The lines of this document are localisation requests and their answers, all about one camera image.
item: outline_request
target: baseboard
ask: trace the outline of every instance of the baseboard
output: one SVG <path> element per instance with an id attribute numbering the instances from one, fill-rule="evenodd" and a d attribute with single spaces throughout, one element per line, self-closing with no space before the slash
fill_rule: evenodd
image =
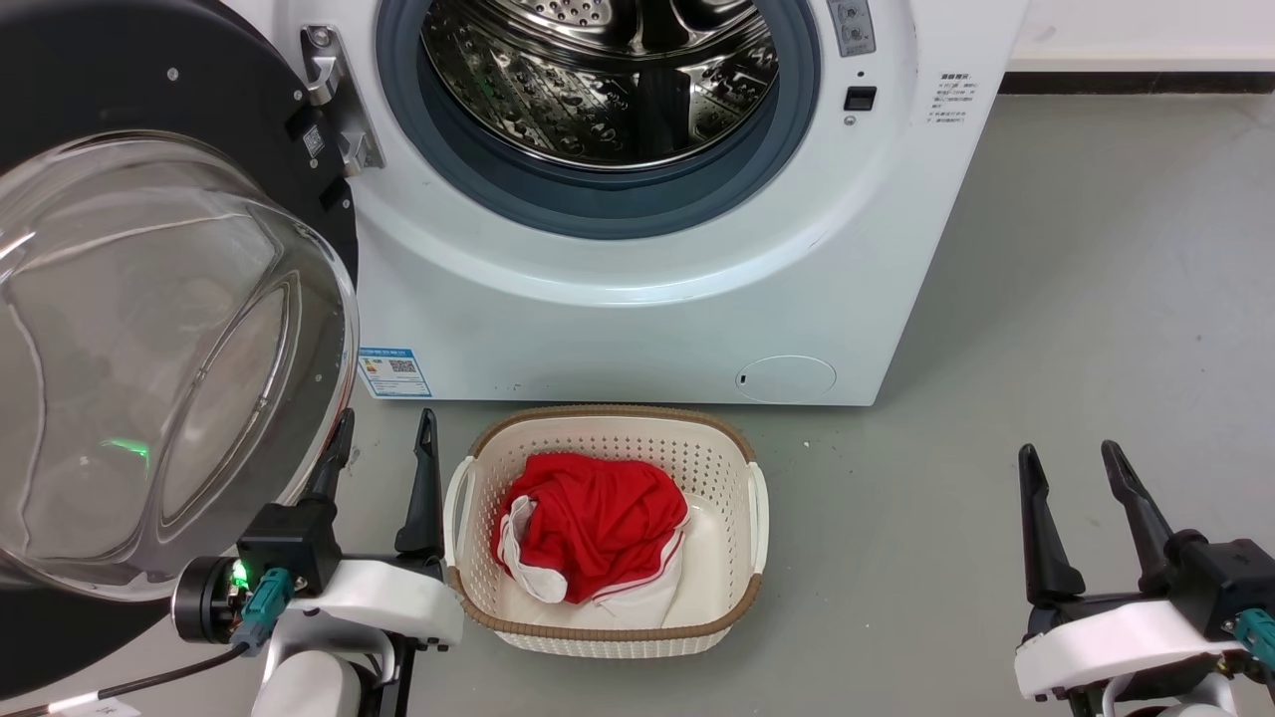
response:
<path id="1" fill-rule="evenodd" d="M 1001 94 L 1271 94 L 1275 73 L 1005 73 Z"/>

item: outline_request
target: laundry basket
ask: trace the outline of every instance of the laundry basket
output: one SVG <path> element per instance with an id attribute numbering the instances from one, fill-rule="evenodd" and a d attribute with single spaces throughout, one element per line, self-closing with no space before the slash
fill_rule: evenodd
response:
<path id="1" fill-rule="evenodd" d="M 686 495 L 682 580 L 664 626 L 583 630 L 533 614 L 527 597 L 491 555 L 501 501 L 527 457 L 580 453 L 645 461 Z M 469 450 L 448 486 L 444 528 L 451 587 L 465 612 L 501 639 L 572 657 L 673 657 L 722 642 L 752 606 L 766 564 L 766 482 L 742 435 L 705 413 L 639 406 L 564 406 L 515 413 Z"/>

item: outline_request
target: stainless steel drum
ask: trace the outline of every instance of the stainless steel drum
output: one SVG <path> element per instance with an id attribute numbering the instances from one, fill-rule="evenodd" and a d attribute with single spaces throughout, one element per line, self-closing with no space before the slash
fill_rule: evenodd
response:
<path id="1" fill-rule="evenodd" d="M 779 70 L 748 0 L 435 0 L 422 41 L 487 130 L 601 171 L 672 165 L 725 139 Z"/>
<path id="2" fill-rule="evenodd" d="M 166 597 L 303 487 L 353 385 L 353 287 L 193 143 L 0 177 L 0 574 Z"/>

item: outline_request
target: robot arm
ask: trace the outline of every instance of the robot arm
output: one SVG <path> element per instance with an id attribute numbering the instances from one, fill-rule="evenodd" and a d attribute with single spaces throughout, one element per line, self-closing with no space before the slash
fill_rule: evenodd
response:
<path id="1" fill-rule="evenodd" d="M 1139 591 L 1085 596 L 1049 513 L 1035 448 L 1019 453 L 1028 634 L 1014 669 L 1023 697 L 1065 699 L 1077 716 L 1114 717 L 1116 702 L 1176 698 L 1165 717 L 1234 714 L 1229 680 L 1269 681 L 1275 560 L 1252 541 L 1173 533 L 1123 450 L 1103 443 L 1142 574 Z"/>
<path id="2" fill-rule="evenodd" d="M 343 555 L 333 535 L 337 475 L 346 464 L 353 415 L 343 418 L 297 505 L 266 505 L 238 541 L 240 560 L 193 561 L 173 593 L 172 617 L 187 642 L 265 647 L 254 716 L 399 716 L 416 653 L 460 643 L 464 611 L 442 578 L 441 484 L 433 412 L 421 416 L 417 471 L 395 554 Z M 295 597 L 263 634 L 245 628 L 265 579 L 286 570 Z M 366 669 L 367 658 L 374 666 Z"/>

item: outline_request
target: door hinge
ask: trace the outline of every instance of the door hinge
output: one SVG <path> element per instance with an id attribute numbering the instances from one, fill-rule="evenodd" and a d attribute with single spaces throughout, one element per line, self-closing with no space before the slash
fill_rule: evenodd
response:
<path id="1" fill-rule="evenodd" d="M 385 157 L 354 85 L 346 47 L 335 26 L 302 26 L 301 56 L 306 66 L 310 102 L 321 107 L 323 114 L 337 128 L 346 176 L 356 176 L 367 167 L 384 167 Z"/>

